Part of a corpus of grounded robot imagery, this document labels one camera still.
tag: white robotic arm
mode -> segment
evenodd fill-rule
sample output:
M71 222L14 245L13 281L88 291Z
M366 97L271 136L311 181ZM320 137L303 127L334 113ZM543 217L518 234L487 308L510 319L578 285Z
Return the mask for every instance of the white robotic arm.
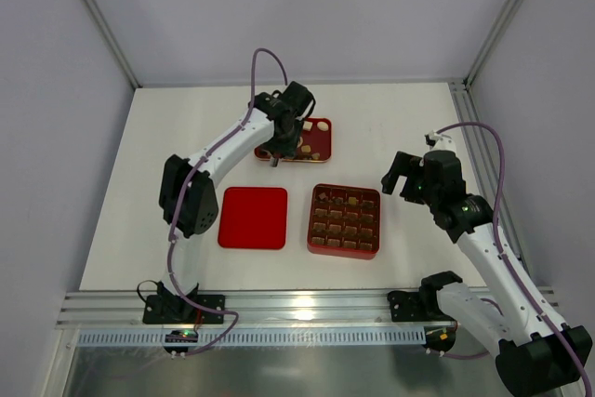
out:
M455 142L447 135L430 132L428 140L435 141L431 151L456 153ZM541 295L510 249L504 232L500 227L498 227L498 230L502 247L512 267L533 298L541 303L544 313L549 316L559 330L563 330L562 324L565 321ZM466 286L459 284L447 285L437 293L440 309L445 314L461 322L473 336L483 343L493 357L500 353L498 347L500 339L510 339L517 345L521 345L530 342L534 334L541 337L551 335L551 329L537 314L527 297L510 276L502 255L496 249L494 230L491 223L475 227L471 233L464 232L456 243L485 280L502 313L506 315L506 320L503 320L492 306L486 305L477 298L471 299L472 294L469 291L464 291Z
M432 149L423 157L397 152L382 179L382 191L392 194L398 178L406 177L401 196L430 208L436 225L485 280L501 314L474 297L452 272L422 281L419 295L427 311L448 315L465 326L496 358L498 374L515 397L577 381L580 371L572 356L585 364L592 346L589 334L582 326L571 328L547 303L500 227L496 242L492 208L481 196L466 192L452 139L430 132L426 142Z
M203 158L217 141L222 141L226 136L238 126L235 123L228 131L221 134L215 142L203 148L201 151L190 156L188 166L194 167ZM213 188L216 189L223 178L236 166L247 154L251 153L256 147L271 140L274 136L275 122L269 119L266 113L255 109L250 115L250 120L242 127L242 130L235 133L225 144L221 145L213 155L208 157L206 161L200 166L200 172L208 172L209 178L213 181ZM207 216L200 218L205 221L214 216ZM192 238L181 237L182 231L176 229L178 242L176 251L174 252L172 265L174 271L177 273L179 287L185 294L189 294L198 282L198 266L200 245L203 240L202 234L195 234ZM167 271L164 273L162 283L167 290L172 293L175 288L171 283L171 278Z

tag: black clamp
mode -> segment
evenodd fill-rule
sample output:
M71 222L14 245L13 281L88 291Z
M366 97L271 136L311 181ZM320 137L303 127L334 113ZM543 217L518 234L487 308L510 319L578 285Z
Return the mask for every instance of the black clamp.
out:
M200 295L198 285L186 298L209 309L224 311L225 295ZM157 294L149 295L142 315L145 324L223 324L223 316L202 311L200 321L198 310L181 297L167 290L163 283L157 283Z
M445 285L462 283L452 271L433 274L421 281L417 292L393 290L387 294L390 304L390 319L394 323L425 323L427 321L454 321L438 307L436 292ZM456 341L456 331L445 328L426 327L425 348L447 352Z

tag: metal frame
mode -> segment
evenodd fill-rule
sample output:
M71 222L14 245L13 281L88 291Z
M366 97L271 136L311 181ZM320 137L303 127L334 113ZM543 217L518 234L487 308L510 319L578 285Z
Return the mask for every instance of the metal frame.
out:
M494 52L497 43L499 42L500 38L507 30L512 21L512 18L516 14L517 10L521 6L522 0L506 0L500 12L498 13L492 28L490 29L489 33L485 41L483 41L482 47L473 61L471 68L469 70L469 74L465 79L465 86L471 87L473 83L477 80L483 66L489 59L490 55Z
M96 0L81 0L83 5L85 6L86 11L89 13L90 18L95 23L97 30L101 37L103 38L103 42L105 42L106 47L112 53L113 58L117 62L120 70L122 70L122 74L128 80L128 83L132 86L133 89L141 87L137 76L134 75L130 64L126 60L126 56L122 51L122 48L118 44L115 36L108 25L108 22L103 17L103 13L99 9L99 6Z
M205 291L207 295L224 294L226 307L240 313L236 327L256 329L303 329L311 333L333 328L375 329L389 333L388 329L416 329L421 325L451 325L450 321L427 321L418 323L393 323L390 319L387 294L393 289L361 290L258 290L258 291ZM553 306L558 302L550 287L540 287L544 298ZM486 287L473 287L471 292L478 298L490 298ZM135 292L76 292L69 293L62 304L56 330L61 332L56 354L46 382L44 397L61 396L67 382L79 335L88 329L122 329L146 332L142 324L143 303ZM192 328L189 324L157 325L154 330ZM357 344L361 340L352 337L343 340L343 345ZM368 344L398 344L379 340ZM237 341L235 346L249 345Z
M82 0L91 19L106 46L112 52L124 76L133 88L141 85L134 74L126 55L118 44L105 20L96 0ZM487 62L507 30L522 0L506 0L493 26L473 62L465 79L447 80L460 121L478 121L477 110L470 88L477 80ZM469 150L474 173L481 193L488 199L496 194L498 162L492 157L485 135L477 128L463 128L463 135ZM525 260L522 246L510 216L506 198L501 208L501 222L517 256ZM531 266L525 262L531 274ZM540 291L557 307L553 292L549 287ZM325 291L235 291L205 292L224 293L227 307L240 312L238 328L328 328L345 327L370 328L394 327L390 322L390 312L386 294L389 290L325 290ZM472 292L480 298L489 298L486 288L474 288ZM79 292L68 294L59 314L56 330L59 341L55 356L46 379L43 395L61 396L71 368L76 341L81 331L89 329L139 329L143 306L134 292ZM424 322L424 325L449 324L447 322ZM398 324L412 327L411 324ZM180 325L159 326L159 329L186 327Z

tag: white table surface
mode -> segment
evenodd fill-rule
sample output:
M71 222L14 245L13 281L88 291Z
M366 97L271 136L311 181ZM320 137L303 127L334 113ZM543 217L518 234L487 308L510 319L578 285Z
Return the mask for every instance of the white table surface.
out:
M259 91L273 91L262 87ZM381 247L373 260L314 255L306 247L311 191L317 183L380 190L397 151L423 155L424 134L457 121L446 83L309 86L313 116L333 123L333 156L325 164L280 163L271 168L249 154L221 182L219 207L230 186L279 186L289 193L286 245L279 251L219 247L218 220L201 246L202 289L417 287L452 270L471 286L485 285L473 265L433 223L425 206L381 195ZM165 160L185 157L227 129L245 111L249 87L137 90L86 263L81 290L133 290L165 271L167 225L157 204ZM468 190L477 184L459 130L456 141Z

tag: purple cable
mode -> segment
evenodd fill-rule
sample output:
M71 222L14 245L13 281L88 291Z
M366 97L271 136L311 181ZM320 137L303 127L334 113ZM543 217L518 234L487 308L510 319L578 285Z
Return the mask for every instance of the purple cable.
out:
M488 304L492 304L494 307L496 307L496 309L500 312L501 315L504 315L504 313L502 313L502 309L500 309L500 306L498 306L497 302L495 302L493 299L482 298L482 301L487 302Z
M252 55L252 68L251 68L251 72L250 72L250 103L248 104L248 111L247 111L244 119L242 120L242 122L234 130L232 130L229 134L227 134L225 137L223 137L217 143L215 143L205 153L205 155L203 155L198 160L196 165L194 165L194 167L188 173L188 176L186 176L186 178L184 179L184 182L182 183L182 187L179 190L179 196L178 196L178 201L176 203L176 209L174 211L174 216L172 218L171 226L169 228L169 235L168 235L169 249L167 250L167 274L169 274L169 279L171 280L171 284L176 289L176 292L178 293L179 297L182 298L187 304L193 306L195 309L198 309L200 311L205 311L207 313L213 313L216 315L232 315L233 316L233 321L231 322L230 326L227 329L225 329L218 337L213 339L211 342L205 344L204 346L202 346L194 351L188 352L186 354L186 356L196 355L198 353L202 353L204 351L209 350L213 345L218 343L227 334L230 333L230 331L235 327L235 325L238 322L238 319L240 318L240 315L238 314L237 311L216 311L214 309L210 309L208 307L201 306L200 304L197 304L194 301L188 299L184 295L184 292L181 290L181 288L179 286L179 282L176 279L176 276L174 274L174 269L173 269L172 264L173 264L174 249L176 248L176 241L178 240L178 237L175 234L176 225L178 224L179 213L182 208L183 197L186 194L186 190L188 189L188 184L192 181L192 177L198 171L199 167L204 162L206 162L208 160L208 157L210 157L213 154L213 152L215 152L223 144L225 144L227 141L229 141L235 134L240 132L240 130L242 130L242 128L250 120L250 116L252 115L252 111L254 110L254 101L256 98L257 56L258 56L258 53L260 53L260 52L267 53L267 54L271 55L277 61L277 63L279 64L279 67L281 68L281 71L283 72L283 78L284 78L285 85L287 85L287 73L285 71L284 65L281 63L281 60L279 60L279 58L277 58L277 55L275 55L272 51L268 50L267 48L257 48L254 51L254 54Z
M583 384L585 385L585 397L592 397L593 394L592 394L591 382L588 379L587 372L585 371L583 364L580 362L580 359L576 356L575 351L573 351L573 348L570 346L568 341L566 341L566 338L564 338L564 336L562 335L560 330L558 330L558 327L556 327L556 325L549 319L549 317L545 314L544 310L541 308L539 303L533 298L533 295L531 295L531 292L529 291L529 289L522 282L522 279L519 276L519 273L517 273L514 270L514 267L512 266L512 263L510 262L509 255L508 255L508 253L506 253L504 251L504 247L502 246L502 242L500 241L500 234L498 231L498 215L500 213L500 201L502 200L502 187L504 185L504 172L505 172L504 145L502 144L502 139L500 138L500 136L498 135L498 133L496 132L496 130L493 127L486 125L484 123L480 123L478 121L468 121L468 122L463 122L463 123L456 123L454 125L450 125L450 126L440 129L437 133L442 134L443 132L445 132L447 130L454 129L456 127L463 127L463 126L481 127L483 129L487 130L488 132L490 132L494 136L494 139L496 140L496 144L498 147L498 155L500 157L500 169L499 169L499 173L498 173L498 185L497 185L497 189L496 189L496 199L494 200L494 217L492 218L492 227L493 227L494 240L496 241L496 248L498 250L498 254L500 255L500 257L502 257L502 260L504 261L504 265L506 265L507 269L509 270L509 273L512 276L512 279L514 279L514 282L521 289L522 293L527 298L527 300L531 303L531 305L533 306L535 311L537 313L539 313L539 316L541 316L543 321L548 325L549 329L554 333L556 338L564 346L564 348L568 352L568 355L570 355L570 358L572 359L573 363L576 366L576 370L578 371L581 378L583 379Z

